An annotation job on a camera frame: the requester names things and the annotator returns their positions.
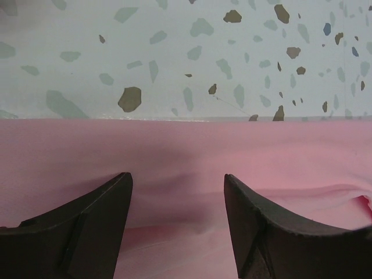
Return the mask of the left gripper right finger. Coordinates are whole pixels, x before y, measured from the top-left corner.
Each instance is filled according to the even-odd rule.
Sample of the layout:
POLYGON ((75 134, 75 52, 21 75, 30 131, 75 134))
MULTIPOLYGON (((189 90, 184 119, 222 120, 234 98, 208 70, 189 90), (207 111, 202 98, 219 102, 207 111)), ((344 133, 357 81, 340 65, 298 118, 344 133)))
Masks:
POLYGON ((300 216, 231 174, 224 200, 238 278, 371 278, 371 227, 300 216))

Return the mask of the pink t shirt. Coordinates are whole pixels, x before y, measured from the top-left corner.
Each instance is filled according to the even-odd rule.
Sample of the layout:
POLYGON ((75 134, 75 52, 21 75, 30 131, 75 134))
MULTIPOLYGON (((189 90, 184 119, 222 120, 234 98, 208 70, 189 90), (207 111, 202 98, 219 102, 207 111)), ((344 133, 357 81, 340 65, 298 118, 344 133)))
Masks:
POLYGON ((122 172, 134 180, 116 278, 236 278, 223 183, 345 229, 371 224, 371 123, 2 120, 1 225, 122 172))

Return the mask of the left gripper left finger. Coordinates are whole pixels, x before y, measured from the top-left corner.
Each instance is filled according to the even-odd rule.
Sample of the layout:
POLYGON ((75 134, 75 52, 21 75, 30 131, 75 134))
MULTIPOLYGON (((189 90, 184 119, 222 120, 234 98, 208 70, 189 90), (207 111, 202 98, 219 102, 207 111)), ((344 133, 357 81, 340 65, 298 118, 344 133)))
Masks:
POLYGON ((133 190, 130 173, 1 228, 1 278, 113 278, 133 190))

